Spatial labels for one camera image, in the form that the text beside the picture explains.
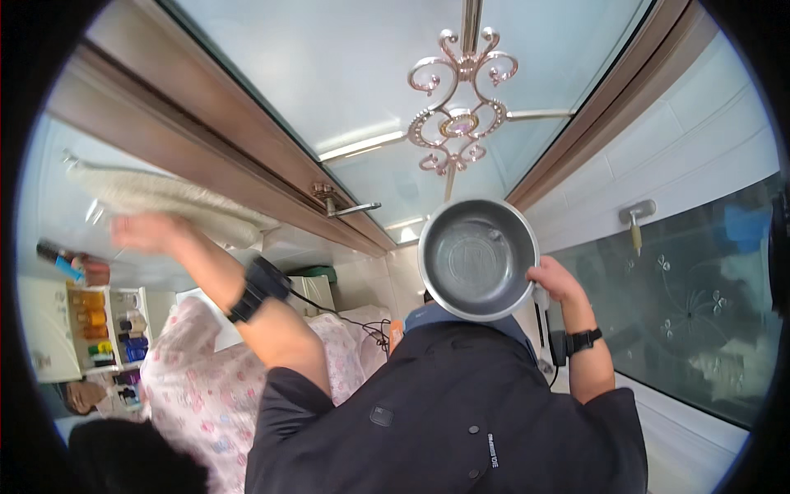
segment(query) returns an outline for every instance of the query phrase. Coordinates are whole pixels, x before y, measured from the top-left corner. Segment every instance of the door handle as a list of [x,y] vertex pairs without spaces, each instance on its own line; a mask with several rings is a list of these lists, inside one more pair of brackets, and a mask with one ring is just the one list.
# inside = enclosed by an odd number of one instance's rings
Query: door handle
[[368,202],[359,206],[344,208],[346,202],[343,196],[338,194],[331,185],[316,183],[313,185],[313,196],[324,202],[326,206],[326,217],[339,218],[348,214],[358,213],[359,211],[370,211],[382,207],[381,202]]
[[339,218],[341,216],[345,216],[347,214],[357,213],[359,211],[370,211],[371,209],[378,209],[382,207],[381,202],[368,202],[367,204],[361,204],[359,206],[354,206],[352,208],[341,209],[338,211],[335,209],[335,201],[332,198],[326,198],[326,217],[328,218]]
[[634,250],[637,256],[641,256],[641,228],[639,228],[638,220],[652,216],[656,212],[656,202],[652,199],[637,202],[632,206],[623,208],[619,211],[618,216],[620,222],[628,224],[631,230],[631,243],[634,245]]

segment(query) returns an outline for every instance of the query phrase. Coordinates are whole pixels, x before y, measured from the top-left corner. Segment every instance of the blue cloth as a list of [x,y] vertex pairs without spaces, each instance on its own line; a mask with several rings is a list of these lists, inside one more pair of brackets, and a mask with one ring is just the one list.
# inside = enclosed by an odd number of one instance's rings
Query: blue cloth
[[433,324],[435,322],[471,322],[472,324],[478,324],[480,326],[497,330],[505,336],[509,336],[521,343],[529,352],[532,362],[535,365],[538,364],[538,359],[535,355],[535,349],[532,347],[532,343],[529,341],[529,338],[527,338],[527,335],[524,334],[524,331],[521,330],[521,326],[519,326],[518,322],[516,322],[516,319],[512,315],[497,321],[473,322],[450,314],[447,310],[445,310],[444,307],[434,302],[432,304],[425,304],[422,307],[411,311],[409,315],[406,316],[406,320],[403,322],[403,334],[405,336],[409,331],[415,330],[421,326],[426,326],[427,324]]
[[770,211],[760,209],[747,211],[731,204],[724,207],[724,229],[727,238],[737,243],[741,254],[759,251],[760,241],[768,238],[770,225]]

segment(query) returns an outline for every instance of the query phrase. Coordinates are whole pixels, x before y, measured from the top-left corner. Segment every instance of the black wrist strap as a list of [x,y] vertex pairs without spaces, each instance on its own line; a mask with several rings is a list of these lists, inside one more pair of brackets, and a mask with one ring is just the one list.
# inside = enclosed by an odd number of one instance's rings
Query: black wrist strap
[[285,300],[291,292],[291,280],[274,265],[259,257],[244,274],[244,293],[231,309],[230,322],[249,321],[269,297]]
[[581,333],[568,334],[565,336],[566,354],[568,357],[584,349],[591,349],[595,340],[603,336],[600,328],[582,331]]

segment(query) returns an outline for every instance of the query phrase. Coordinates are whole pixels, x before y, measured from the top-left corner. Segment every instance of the decorative ceiling ornament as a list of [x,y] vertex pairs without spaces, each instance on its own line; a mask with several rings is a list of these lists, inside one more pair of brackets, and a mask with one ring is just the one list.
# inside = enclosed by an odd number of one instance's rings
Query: decorative ceiling ornament
[[[480,37],[488,42],[488,46],[482,52],[477,54],[476,47],[472,47],[471,50],[465,51],[458,58],[450,49],[450,44],[458,42],[458,34],[445,29],[439,35],[438,40],[445,57],[423,58],[408,72],[408,84],[418,91],[424,91],[429,97],[439,87],[441,80],[438,75],[432,74],[427,84],[420,84],[415,81],[415,75],[419,70],[427,66],[444,65],[448,66],[453,74],[447,94],[417,114],[408,126],[407,137],[409,141],[420,147],[434,150],[419,161],[419,167],[423,170],[434,170],[437,175],[446,175],[450,167],[459,172],[464,171],[469,163],[478,161],[486,155],[486,149],[479,143],[479,140],[497,130],[506,121],[507,110],[505,104],[495,98],[486,98],[480,93],[477,87],[477,74],[491,60],[496,58],[510,60],[512,67],[505,73],[500,73],[496,67],[491,67],[488,70],[488,77],[491,79],[494,87],[496,87],[515,75],[518,70],[518,61],[504,51],[494,50],[499,44],[499,33],[494,29],[483,29]],[[479,101],[471,110],[460,108],[450,110],[446,107],[447,103],[455,95],[459,82],[469,82]],[[480,117],[477,115],[477,112],[483,107],[489,107],[494,112],[494,118],[486,128],[480,129]],[[432,141],[423,136],[423,126],[430,117],[437,114],[444,115],[446,118],[438,126],[438,131],[442,137],[437,141]],[[466,139],[466,143],[460,147],[457,153],[454,153],[448,149],[447,145],[451,139],[458,138]]]

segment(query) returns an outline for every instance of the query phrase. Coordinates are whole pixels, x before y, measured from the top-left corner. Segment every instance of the white towel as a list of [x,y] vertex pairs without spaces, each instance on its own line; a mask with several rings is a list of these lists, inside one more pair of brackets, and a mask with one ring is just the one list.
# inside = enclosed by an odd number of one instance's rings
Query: white towel
[[223,247],[246,249],[280,222],[182,179],[78,161],[66,176],[112,212],[161,211],[185,217]]

